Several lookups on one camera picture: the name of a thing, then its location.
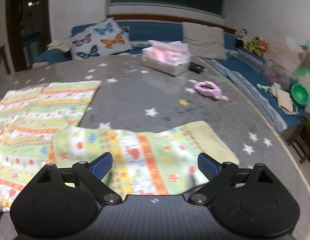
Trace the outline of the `colourful pinwheel toy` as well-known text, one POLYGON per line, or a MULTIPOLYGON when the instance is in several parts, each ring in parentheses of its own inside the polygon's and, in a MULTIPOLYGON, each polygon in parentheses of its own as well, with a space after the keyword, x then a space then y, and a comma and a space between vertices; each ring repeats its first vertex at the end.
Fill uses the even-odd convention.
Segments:
POLYGON ((294 70, 294 74, 305 76, 310 74, 310 40, 306 40, 305 44, 301 45, 302 52, 299 53, 300 64, 294 70))

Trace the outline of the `pink tissue pack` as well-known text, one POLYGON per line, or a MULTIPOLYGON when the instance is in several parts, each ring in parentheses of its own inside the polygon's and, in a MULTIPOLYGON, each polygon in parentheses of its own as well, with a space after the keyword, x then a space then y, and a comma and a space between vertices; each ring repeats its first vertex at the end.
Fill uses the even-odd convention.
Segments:
POLYGON ((191 54, 181 41, 159 42, 149 40, 151 46, 142 49, 142 65, 171 76, 179 76, 190 68, 191 54))

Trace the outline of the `yellow plush toy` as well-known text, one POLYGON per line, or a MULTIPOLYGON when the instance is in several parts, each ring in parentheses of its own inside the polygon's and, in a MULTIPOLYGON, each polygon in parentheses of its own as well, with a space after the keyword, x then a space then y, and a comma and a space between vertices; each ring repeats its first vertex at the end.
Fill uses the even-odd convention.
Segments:
POLYGON ((246 50, 248 50, 250 53, 253 53, 256 49, 259 48, 260 39, 258 37, 252 38, 251 40, 248 40, 245 44, 246 50))

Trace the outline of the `pink fabric hair band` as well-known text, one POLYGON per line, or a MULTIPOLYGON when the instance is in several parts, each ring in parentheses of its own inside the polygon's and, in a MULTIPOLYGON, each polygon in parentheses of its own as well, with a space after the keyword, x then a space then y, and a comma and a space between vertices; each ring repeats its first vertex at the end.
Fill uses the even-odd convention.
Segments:
POLYGON ((203 81, 194 84, 194 90, 200 95, 219 100, 222 96, 222 90, 213 82, 203 81))

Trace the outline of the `panda plush toy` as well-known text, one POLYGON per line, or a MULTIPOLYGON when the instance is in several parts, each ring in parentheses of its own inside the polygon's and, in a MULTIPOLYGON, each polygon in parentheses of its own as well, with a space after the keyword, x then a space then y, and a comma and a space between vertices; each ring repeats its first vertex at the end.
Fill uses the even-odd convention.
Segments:
POLYGON ((244 45, 247 45, 250 40, 248 39, 247 31, 242 28, 240 30, 237 30, 235 32, 236 42, 235 47, 236 48, 243 48, 244 45))

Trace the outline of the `black small device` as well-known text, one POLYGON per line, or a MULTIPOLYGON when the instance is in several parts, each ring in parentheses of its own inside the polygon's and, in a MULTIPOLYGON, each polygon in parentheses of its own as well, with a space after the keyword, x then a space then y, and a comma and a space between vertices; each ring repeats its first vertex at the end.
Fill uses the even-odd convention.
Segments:
POLYGON ((189 66, 189 71, 192 71, 194 73, 197 73, 197 74, 200 74, 202 73, 204 70, 204 67, 199 65, 199 64, 196 64, 194 62, 191 62, 190 63, 190 66, 189 66))

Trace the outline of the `green plastic bowl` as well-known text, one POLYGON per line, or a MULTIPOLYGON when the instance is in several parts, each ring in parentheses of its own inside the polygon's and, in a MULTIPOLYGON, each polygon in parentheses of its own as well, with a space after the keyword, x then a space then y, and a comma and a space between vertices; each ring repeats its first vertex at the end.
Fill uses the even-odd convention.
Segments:
POLYGON ((308 90, 299 83, 292 85, 290 89, 290 96, 299 107, 305 107, 309 102, 308 90))

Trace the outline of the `cream cloth on sofa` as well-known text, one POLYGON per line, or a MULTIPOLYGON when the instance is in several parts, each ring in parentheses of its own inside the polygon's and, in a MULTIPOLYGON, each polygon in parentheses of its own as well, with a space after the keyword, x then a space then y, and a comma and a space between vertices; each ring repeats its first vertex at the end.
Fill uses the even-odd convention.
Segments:
POLYGON ((71 50, 71 42, 66 39, 66 40, 53 40, 47 45, 47 50, 60 50, 63 53, 67 53, 68 51, 71 50))

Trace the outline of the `butterfly print pillow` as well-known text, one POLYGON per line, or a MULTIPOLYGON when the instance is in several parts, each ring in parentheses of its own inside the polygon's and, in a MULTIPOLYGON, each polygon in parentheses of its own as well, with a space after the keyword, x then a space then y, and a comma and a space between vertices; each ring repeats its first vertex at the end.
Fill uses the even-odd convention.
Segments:
POLYGON ((82 60, 131 50, 130 39, 113 18, 93 24, 69 38, 71 57, 82 60))

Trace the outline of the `grey star patterned table cover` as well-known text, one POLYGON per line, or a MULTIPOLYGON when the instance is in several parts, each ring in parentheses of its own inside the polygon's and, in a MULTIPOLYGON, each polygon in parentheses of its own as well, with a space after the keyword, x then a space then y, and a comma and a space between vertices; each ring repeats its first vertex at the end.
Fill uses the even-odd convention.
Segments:
POLYGON ((252 102, 220 72, 173 77, 142 66, 141 58, 107 56, 74 60, 17 72, 0 78, 0 99, 9 90, 51 82, 100 80, 90 109, 80 125, 133 132, 162 132, 193 121, 205 121, 239 159, 240 166, 266 164, 288 188, 301 209, 296 239, 310 239, 310 188, 282 137, 252 102), (219 100, 200 95, 197 82, 210 81, 221 90, 219 100))

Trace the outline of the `beige folded cloth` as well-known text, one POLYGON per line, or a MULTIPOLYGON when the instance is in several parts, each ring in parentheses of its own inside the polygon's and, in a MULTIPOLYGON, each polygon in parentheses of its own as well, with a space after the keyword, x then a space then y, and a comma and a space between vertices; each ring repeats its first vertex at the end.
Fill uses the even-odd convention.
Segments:
POLYGON ((278 83, 273 83, 272 86, 263 86, 258 83, 257 87, 275 97, 277 99, 277 106, 282 109, 286 115, 299 115, 299 109, 294 105, 290 94, 282 90, 278 83))

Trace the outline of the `clear plastic toy box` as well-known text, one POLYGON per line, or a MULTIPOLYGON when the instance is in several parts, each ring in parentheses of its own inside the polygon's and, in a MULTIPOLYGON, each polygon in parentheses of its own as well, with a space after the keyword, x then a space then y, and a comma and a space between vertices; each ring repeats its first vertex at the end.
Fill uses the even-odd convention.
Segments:
POLYGON ((299 78, 287 68, 271 60, 264 64, 263 78, 270 84, 277 83, 281 89, 289 92, 291 86, 299 82, 299 78))

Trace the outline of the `grey plain pillow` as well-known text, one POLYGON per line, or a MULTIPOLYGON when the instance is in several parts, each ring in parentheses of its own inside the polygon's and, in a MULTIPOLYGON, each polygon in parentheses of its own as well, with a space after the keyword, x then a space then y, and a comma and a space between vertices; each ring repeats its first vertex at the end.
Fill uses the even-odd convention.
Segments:
POLYGON ((183 42, 188 44, 191 55, 203 59, 226 60, 223 29, 183 22, 182 34, 183 42))

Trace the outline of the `colourful patterned children's jacket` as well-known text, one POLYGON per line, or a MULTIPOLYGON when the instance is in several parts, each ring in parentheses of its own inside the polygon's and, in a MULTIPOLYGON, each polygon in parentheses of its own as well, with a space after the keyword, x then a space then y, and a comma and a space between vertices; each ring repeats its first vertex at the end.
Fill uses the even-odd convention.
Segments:
POLYGON ((47 163, 70 167, 105 152, 113 166, 103 182, 120 196, 180 194, 207 179, 201 152, 223 163, 238 158, 204 121, 160 133, 81 128, 99 81, 53 82, 11 90, 0 101, 0 213, 47 163))

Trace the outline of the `orange fox plush toy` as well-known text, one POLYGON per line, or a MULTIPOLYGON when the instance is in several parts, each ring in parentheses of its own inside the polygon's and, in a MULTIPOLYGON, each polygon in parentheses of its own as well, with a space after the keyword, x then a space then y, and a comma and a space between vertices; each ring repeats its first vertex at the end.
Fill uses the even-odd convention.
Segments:
POLYGON ((252 41, 256 45, 256 48, 254 49, 254 54, 263 58, 268 48, 268 42, 259 36, 254 37, 252 41))

